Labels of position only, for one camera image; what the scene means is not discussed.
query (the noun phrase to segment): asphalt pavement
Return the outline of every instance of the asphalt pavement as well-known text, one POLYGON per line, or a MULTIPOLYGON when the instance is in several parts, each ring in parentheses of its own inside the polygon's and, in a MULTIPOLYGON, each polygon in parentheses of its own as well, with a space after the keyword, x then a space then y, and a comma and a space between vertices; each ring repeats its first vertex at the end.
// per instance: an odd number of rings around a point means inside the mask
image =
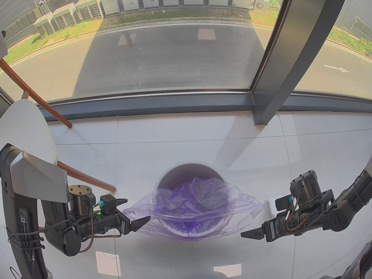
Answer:
MULTIPOLYGON (((13 69, 45 100, 133 91, 246 89, 270 35, 269 29, 226 24, 141 27, 56 46, 13 69)), ((298 88, 372 98, 371 76, 370 62, 325 44, 298 88)), ((4 73, 0 86, 12 98, 21 97, 4 73)))

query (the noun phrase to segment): black cylindrical motor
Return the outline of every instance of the black cylindrical motor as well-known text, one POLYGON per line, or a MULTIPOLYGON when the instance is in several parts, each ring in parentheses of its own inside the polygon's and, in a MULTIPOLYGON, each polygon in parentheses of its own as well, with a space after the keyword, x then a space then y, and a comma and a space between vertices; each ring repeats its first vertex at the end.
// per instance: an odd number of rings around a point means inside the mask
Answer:
POLYGON ((91 207, 96 203, 92 189, 85 185, 71 185, 68 187, 68 192, 71 212, 78 216, 89 215, 91 207))
POLYGON ((290 191, 293 197, 298 198, 300 210, 312 207, 312 202, 320 195, 321 190, 317 174, 309 170, 291 182, 290 191))

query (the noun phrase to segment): manhole cover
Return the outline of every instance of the manhole cover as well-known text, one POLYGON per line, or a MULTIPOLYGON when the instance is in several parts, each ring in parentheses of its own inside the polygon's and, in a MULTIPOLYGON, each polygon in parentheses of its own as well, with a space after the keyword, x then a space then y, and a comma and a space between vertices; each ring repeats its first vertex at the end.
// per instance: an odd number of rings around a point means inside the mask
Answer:
POLYGON ((137 63, 136 62, 128 62, 126 65, 124 65, 124 72, 125 73, 132 73, 136 71, 137 69, 137 63))

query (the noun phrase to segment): trash bag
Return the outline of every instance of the trash bag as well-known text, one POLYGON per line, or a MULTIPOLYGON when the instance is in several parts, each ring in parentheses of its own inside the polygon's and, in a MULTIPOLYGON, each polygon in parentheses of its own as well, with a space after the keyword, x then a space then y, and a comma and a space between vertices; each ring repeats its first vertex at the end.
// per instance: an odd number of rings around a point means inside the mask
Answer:
POLYGON ((255 197, 216 178, 195 178, 174 190, 155 189, 123 210, 131 220, 151 216, 139 232, 176 241, 203 241, 236 233, 263 209, 255 197))

